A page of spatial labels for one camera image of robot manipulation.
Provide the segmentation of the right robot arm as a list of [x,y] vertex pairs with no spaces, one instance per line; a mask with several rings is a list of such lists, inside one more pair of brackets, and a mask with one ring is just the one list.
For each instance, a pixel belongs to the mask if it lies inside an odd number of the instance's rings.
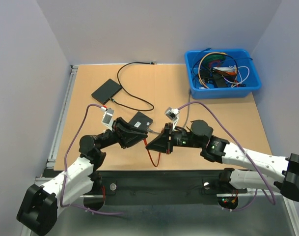
[[194,120],[189,130],[174,129],[167,123],[162,132],[146,144],[147,150],[171,154],[174,147],[199,148],[200,156],[210,162],[238,166],[224,170],[218,179],[220,190],[255,188],[278,192],[299,202],[299,155],[274,156],[242,147],[213,135],[203,120]]

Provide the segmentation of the black network switch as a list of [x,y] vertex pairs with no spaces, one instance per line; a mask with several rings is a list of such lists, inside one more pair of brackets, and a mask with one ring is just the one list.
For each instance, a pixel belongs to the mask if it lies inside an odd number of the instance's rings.
[[128,122],[129,125],[147,131],[153,123],[153,119],[138,111]]
[[92,98],[105,105],[111,98],[113,98],[122,87],[112,79],[108,79],[99,88],[97,88],[92,94]]

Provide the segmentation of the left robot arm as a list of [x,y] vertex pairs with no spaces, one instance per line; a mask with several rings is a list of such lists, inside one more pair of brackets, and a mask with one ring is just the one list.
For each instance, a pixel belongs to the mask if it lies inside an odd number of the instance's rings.
[[122,118],[117,118],[112,127],[101,134],[82,136],[80,156],[50,181],[30,186],[16,219],[37,235],[46,235],[64,209],[81,195],[101,190],[101,181],[94,177],[94,172],[106,157],[102,149],[114,144],[130,148],[147,137],[147,130],[134,127]]

